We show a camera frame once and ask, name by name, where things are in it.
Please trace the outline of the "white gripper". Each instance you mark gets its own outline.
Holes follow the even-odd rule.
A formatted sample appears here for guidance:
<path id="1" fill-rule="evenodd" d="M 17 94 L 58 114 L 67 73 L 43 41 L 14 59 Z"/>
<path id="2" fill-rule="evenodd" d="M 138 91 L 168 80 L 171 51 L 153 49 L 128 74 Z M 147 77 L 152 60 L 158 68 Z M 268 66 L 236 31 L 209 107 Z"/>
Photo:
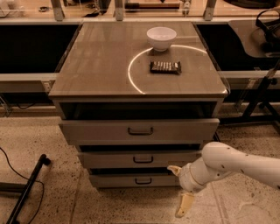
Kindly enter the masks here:
<path id="1" fill-rule="evenodd" d="M 178 177 L 182 189 L 187 191 L 179 194 L 179 203 L 175 213 L 177 218 L 182 218 L 192 207 L 194 202 L 193 193 L 198 193 L 205 187 L 193 177 L 191 173 L 191 163 L 182 168 L 176 165 L 168 165 L 167 169 Z"/>

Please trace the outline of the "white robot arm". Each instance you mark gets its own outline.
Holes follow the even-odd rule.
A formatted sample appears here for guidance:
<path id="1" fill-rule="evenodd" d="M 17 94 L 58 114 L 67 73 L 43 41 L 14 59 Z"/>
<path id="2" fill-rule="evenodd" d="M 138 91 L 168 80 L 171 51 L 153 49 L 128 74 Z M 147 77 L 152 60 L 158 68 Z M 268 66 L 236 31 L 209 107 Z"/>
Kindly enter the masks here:
<path id="1" fill-rule="evenodd" d="M 224 179 L 236 173 L 255 179 L 267 186 L 280 189 L 280 160 L 241 152 L 221 143 L 207 143 L 201 157 L 183 167 L 167 167 L 176 177 L 183 191 L 175 216 L 182 218 L 191 208 L 194 196 L 208 183 Z"/>

